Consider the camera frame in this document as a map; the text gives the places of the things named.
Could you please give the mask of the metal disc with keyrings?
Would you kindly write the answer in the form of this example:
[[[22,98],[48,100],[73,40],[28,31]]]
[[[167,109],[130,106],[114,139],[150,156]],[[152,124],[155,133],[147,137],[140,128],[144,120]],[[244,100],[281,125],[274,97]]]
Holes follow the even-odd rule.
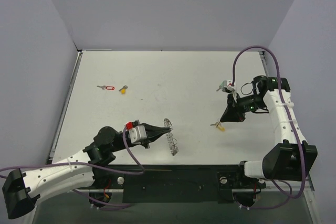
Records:
[[[169,119],[165,118],[163,123],[165,127],[169,127],[171,130],[173,129],[172,123]],[[172,156],[175,156],[179,152],[179,149],[177,146],[177,140],[173,137],[172,131],[166,133],[166,138],[169,144],[170,152]]]

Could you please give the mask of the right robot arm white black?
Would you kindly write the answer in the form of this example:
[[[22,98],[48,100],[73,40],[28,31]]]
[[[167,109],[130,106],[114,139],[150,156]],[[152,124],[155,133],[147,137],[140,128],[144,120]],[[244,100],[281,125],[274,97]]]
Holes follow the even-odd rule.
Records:
[[[254,178],[300,182],[307,177],[317,158],[317,148],[309,145],[300,131],[285,78],[257,76],[252,80],[250,95],[240,97],[232,81],[225,80],[219,89],[226,92],[227,108],[221,123],[243,122],[246,113],[266,113],[275,135],[274,147],[260,161],[243,161],[243,169],[235,173],[235,182],[248,186]]]

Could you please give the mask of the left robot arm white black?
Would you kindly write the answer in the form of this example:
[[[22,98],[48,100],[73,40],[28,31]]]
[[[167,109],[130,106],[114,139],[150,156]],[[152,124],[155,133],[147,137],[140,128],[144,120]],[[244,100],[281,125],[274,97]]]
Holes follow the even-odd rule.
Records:
[[[139,121],[128,122],[121,132],[105,126],[90,145],[57,163],[3,168],[8,172],[2,186],[8,218],[20,218],[40,202],[70,190],[92,185],[102,188],[108,182],[107,173],[144,174],[142,165],[139,172],[116,170],[108,165],[115,160],[115,152],[129,151],[137,145],[149,148],[150,143],[171,130],[169,126],[158,127]]]

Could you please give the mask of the key with long yellow tag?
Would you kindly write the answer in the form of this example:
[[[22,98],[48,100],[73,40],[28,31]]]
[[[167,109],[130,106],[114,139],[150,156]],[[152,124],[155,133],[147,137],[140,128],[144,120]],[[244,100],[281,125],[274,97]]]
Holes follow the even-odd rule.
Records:
[[[211,126],[216,127],[217,129],[219,129],[219,130],[222,131],[222,132],[225,131],[225,128],[221,125],[221,122],[213,123],[213,124],[211,124]]]

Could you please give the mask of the key with green tag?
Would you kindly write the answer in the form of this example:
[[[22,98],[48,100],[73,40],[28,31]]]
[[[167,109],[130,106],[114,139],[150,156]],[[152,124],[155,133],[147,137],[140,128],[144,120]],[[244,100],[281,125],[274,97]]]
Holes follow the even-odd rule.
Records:
[[[218,87],[218,89],[216,90],[217,92],[218,91],[223,91],[226,87],[226,80],[224,80]]]

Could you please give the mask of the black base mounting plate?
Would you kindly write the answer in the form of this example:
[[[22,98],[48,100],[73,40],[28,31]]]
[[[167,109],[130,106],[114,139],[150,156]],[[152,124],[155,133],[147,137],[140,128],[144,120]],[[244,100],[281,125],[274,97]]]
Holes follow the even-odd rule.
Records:
[[[122,203],[199,203],[234,202],[236,198],[252,205],[266,184],[243,177],[236,165],[225,168],[149,169],[140,176],[108,175],[101,182],[84,189],[90,203],[104,207],[113,192],[122,190]]]

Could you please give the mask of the key with yellow round tag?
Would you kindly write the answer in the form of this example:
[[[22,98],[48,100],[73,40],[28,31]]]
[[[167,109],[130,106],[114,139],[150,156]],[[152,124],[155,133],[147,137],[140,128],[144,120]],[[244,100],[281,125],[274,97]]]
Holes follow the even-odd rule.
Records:
[[[127,88],[128,88],[128,86],[124,85],[124,86],[119,90],[119,92],[120,92],[121,94],[125,94]]]

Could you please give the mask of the key with red tag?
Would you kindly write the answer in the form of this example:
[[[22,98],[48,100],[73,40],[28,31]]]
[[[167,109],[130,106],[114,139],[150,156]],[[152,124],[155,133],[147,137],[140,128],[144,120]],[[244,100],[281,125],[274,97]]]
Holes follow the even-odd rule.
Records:
[[[102,90],[111,90],[113,91],[115,89],[114,86],[97,86],[98,88],[102,89]]]

